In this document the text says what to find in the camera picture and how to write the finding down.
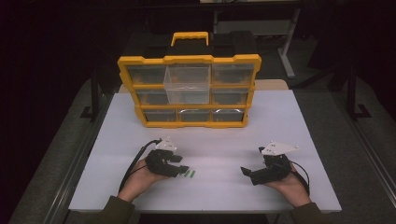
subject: background table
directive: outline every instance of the background table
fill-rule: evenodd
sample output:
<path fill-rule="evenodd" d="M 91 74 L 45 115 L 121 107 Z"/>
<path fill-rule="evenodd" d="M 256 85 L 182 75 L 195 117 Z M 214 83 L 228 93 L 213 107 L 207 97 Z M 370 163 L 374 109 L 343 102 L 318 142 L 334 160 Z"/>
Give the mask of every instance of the background table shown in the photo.
<path fill-rule="evenodd" d="M 240 170 L 241 166 L 263 168 L 258 147 L 271 140 L 300 147 L 288 157 L 309 173 L 312 200 L 323 212 L 340 211 L 293 92 L 256 91 L 248 117 L 246 128 L 145 128 L 134 115 L 130 94 L 115 94 L 69 209 L 103 209 L 109 195 L 117 195 L 138 150 L 150 140 L 171 136 L 177 155 L 184 158 L 180 164 L 190 166 L 195 175 L 180 175 L 153 186 L 134 201 L 140 212 L 275 213 L 291 209 L 280 194 L 253 186 Z"/>

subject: olive green sleeve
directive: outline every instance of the olive green sleeve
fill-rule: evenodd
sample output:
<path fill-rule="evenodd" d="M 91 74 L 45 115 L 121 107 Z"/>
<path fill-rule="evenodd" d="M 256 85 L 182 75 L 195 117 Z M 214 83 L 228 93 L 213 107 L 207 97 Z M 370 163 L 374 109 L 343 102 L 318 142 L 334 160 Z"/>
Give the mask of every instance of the olive green sleeve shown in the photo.
<path fill-rule="evenodd" d="M 127 224 L 134 211 L 134 205 L 110 196 L 105 208 L 90 218 L 87 224 Z"/>
<path fill-rule="evenodd" d="M 308 203 L 290 211 L 294 224 L 331 224 L 315 203 Z"/>

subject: metal leg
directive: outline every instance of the metal leg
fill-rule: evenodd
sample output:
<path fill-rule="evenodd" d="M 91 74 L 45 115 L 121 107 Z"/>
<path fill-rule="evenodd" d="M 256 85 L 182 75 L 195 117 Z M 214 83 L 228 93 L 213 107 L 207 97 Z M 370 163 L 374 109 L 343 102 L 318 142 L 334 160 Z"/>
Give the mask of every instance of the metal leg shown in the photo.
<path fill-rule="evenodd" d="M 288 75 L 288 78 L 295 78 L 293 69 L 291 68 L 289 59 L 288 59 L 288 49 L 290 45 L 290 41 L 293 38 L 294 34 L 294 29 L 297 24 L 298 16 L 300 15 L 300 9 L 296 8 L 293 13 L 293 18 L 290 21 L 287 37 L 286 37 L 286 43 L 282 48 L 279 48 L 277 52 L 279 53 L 280 60 L 283 63 L 283 67 L 285 67 L 286 74 Z"/>

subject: dark background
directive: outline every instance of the dark background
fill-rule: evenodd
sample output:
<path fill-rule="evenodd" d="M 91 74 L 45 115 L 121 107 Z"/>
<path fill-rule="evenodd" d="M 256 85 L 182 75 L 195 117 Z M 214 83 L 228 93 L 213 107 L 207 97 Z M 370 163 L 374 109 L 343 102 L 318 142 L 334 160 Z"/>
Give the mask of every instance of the dark background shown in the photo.
<path fill-rule="evenodd" d="M 147 16 L 111 9 L 125 2 L 134 1 L 0 2 L 4 96 L 0 223 L 12 215 L 76 93 L 93 71 L 104 91 L 120 84 L 116 62 L 132 32 L 211 30 L 207 11 L 157 11 Z M 396 119 L 392 7 L 385 1 L 342 1 L 346 3 L 338 6 L 329 1 L 326 7 L 323 2 L 303 9 L 294 35 L 319 39 L 309 65 L 324 69 L 339 61 L 353 63 L 358 76 L 373 87 L 379 102 Z"/>

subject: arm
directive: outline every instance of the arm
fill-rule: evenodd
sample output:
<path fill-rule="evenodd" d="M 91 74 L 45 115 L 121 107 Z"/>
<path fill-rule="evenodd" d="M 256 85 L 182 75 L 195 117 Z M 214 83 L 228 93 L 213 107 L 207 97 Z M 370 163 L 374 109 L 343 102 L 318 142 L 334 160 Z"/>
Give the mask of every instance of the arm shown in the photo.
<path fill-rule="evenodd" d="M 87 224 L 126 224 L 134 211 L 132 202 L 140 194 L 159 180 L 168 177 L 155 175 L 146 166 L 146 161 L 139 161 L 131 172 L 124 187 L 117 197 L 110 196 L 104 210 L 90 218 Z"/>
<path fill-rule="evenodd" d="M 327 218 L 320 212 L 317 205 L 312 203 L 303 184 L 290 173 L 280 181 L 265 184 L 265 186 L 279 191 L 294 207 L 290 211 L 295 224 L 330 224 Z"/>

